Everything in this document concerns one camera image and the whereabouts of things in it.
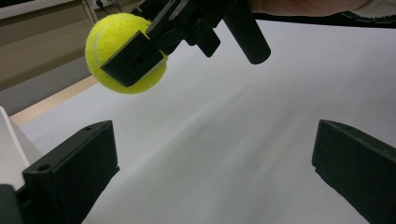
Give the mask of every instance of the tennis ball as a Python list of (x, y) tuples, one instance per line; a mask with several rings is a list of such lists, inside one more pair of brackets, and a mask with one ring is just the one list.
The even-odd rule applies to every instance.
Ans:
[(85, 45), (85, 58), (91, 74), (105, 87), (119, 93), (134, 94), (150, 89), (161, 79), (166, 69), (167, 56), (160, 62), (161, 66), (130, 87), (122, 86), (100, 68), (134, 34), (138, 31), (144, 34), (149, 25), (150, 22), (144, 18), (118, 13), (103, 18), (93, 26)]

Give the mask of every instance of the wooden edge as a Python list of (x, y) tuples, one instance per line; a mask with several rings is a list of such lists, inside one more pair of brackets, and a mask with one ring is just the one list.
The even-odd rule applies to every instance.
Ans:
[(97, 81), (94, 77), (86, 77), (80, 82), (51, 95), (49, 98), (44, 99), (35, 105), (27, 107), (10, 118), (17, 126), (20, 126), (23, 123), (51, 110), (56, 105), (59, 105), (60, 103), (72, 98), (80, 92), (87, 90), (96, 83)]

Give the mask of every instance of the black rubber pad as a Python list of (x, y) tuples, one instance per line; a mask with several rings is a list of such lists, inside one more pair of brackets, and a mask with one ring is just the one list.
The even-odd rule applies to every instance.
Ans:
[(396, 148), (345, 124), (321, 120), (312, 163), (370, 223), (396, 223)]

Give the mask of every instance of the wall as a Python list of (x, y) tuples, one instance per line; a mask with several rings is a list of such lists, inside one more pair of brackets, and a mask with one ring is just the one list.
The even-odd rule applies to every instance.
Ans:
[(0, 21), (0, 90), (83, 56), (92, 24), (80, 1)]

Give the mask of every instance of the white table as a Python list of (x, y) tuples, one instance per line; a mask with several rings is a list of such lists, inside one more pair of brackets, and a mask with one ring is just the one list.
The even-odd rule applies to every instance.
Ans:
[(21, 129), (45, 153), (114, 121), (121, 170), (93, 224), (367, 223), (311, 156), (320, 119), (396, 146), (396, 31), (260, 26), (273, 51), (263, 64), (221, 24), (212, 58), (183, 43), (152, 90), (95, 85)]

